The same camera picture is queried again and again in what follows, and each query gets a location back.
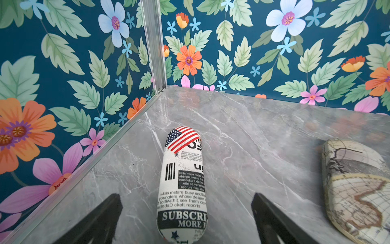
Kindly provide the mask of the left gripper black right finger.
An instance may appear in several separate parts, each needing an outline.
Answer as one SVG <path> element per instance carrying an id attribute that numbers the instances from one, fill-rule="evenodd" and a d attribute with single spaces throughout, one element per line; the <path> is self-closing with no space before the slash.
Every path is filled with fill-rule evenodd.
<path id="1" fill-rule="evenodd" d="M 317 243 L 263 194 L 255 193 L 251 209 L 262 244 Z"/>

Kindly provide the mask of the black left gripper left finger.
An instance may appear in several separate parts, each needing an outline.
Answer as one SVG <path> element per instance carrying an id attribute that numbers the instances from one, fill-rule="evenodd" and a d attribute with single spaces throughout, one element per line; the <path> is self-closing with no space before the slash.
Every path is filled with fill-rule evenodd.
<path id="1" fill-rule="evenodd" d="M 111 194 L 56 244 L 111 244 L 123 206 L 119 194 Z"/>

